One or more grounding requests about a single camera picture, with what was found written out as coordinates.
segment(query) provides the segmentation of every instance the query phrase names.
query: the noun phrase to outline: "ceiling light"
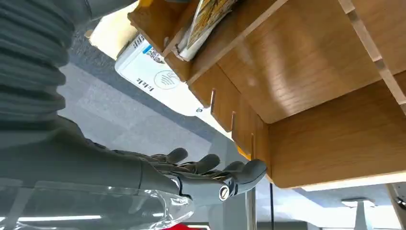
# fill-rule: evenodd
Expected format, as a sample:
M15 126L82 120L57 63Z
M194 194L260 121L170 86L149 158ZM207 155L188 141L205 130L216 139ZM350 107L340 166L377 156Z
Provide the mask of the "ceiling light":
M80 220L80 219L101 219L101 216L66 216L66 217L20 217L21 222L54 221L54 220Z

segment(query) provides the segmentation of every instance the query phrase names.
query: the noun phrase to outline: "robotic arm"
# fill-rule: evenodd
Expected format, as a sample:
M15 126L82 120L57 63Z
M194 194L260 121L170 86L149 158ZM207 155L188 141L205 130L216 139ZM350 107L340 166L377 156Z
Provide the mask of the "robotic arm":
M264 176L258 160L218 171L215 155L178 164L184 149L110 150L57 115L75 29L130 3L0 0L0 228L161 229Z

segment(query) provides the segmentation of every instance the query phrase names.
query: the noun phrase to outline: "wood grain surface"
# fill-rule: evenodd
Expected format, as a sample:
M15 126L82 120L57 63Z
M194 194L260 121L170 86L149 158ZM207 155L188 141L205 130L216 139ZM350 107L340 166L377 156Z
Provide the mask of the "wood grain surface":
M251 159L266 162L271 175L268 124L241 97L219 66L213 65L189 88L205 107L212 107L213 117L232 132L235 143Z
M370 32L367 30L364 22L359 17L358 10L352 4L352 0L338 0L338 1L341 4L344 12L348 16L362 44L364 45L365 50L368 52L376 68L378 69L379 74L381 75L382 79L385 81L387 87L391 91L393 97L396 99L398 104L406 104L405 94L399 87L399 84L396 82L396 79L393 77L393 74L388 68L386 62L383 60L382 55L375 41L372 39Z
M190 84L277 11L287 0L241 1L226 16L193 60Z
M173 36L178 19L187 6L187 3L165 0L140 0L137 8L128 14L128 19L154 49L163 54L165 41Z
M406 70L406 1L352 0L393 74Z
M395 75L406 87L406 72ZM406 117L383 80L269 126L272 179L299 187L406 171Z
M182 82L188 80L187 77L190 72L190 62L180 60L173 52L169 52L166 55L165 62L176 73Z
M179 44L192 23L198 5L199 0L191 0L186 9L181 13L178 22L172 29L172 35L169 37L168 44L166 44L165 49L162 52L163 57L166 57L175 45Z
M381 79L337 0L289 0L218 65L266 123Z

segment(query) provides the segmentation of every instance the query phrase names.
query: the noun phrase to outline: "metal pole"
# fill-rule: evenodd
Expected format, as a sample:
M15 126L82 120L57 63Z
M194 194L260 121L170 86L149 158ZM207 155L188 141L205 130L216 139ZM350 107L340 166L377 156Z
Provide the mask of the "metal pole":
M365 201L358 201L354 230L373 230L371 221L365 212L365 206Z
M255 188L245 193L245 205L247 211L247 230L257 230Z

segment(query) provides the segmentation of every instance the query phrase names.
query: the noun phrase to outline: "wooden shelf divider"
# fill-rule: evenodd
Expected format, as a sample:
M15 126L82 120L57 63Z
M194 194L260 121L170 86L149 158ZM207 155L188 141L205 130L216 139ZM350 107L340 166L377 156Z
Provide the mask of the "wooden shelf divider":
M393 77L393 74L385 64L381 53L378 50L377 45L373 41L370 33L364 25L364 22L358 16L356 8L354 7L351 0L338 0L343 8L343 11L348 16L351 21L351 24L357 33L359 39L364 45L365 50L368 52L372 61L375 63L376 68L378 69L379 74L384 80L386 86L389 88L391 94L396 99L397 103L402 106L406 104L406 96L396 79Z

